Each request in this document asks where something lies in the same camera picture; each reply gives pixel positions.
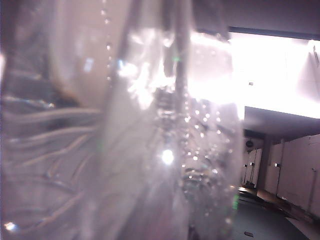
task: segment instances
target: transparent plastic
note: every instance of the transparent plastic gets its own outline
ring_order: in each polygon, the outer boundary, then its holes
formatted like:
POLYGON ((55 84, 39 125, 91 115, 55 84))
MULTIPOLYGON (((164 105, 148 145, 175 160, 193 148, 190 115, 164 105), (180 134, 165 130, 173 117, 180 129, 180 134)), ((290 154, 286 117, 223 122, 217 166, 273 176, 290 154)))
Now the transparent plastic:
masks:
POLYGON ((191 1, 4 7, 2 237, 229 239, 242 129, 220 15, 208 34, 191 1))

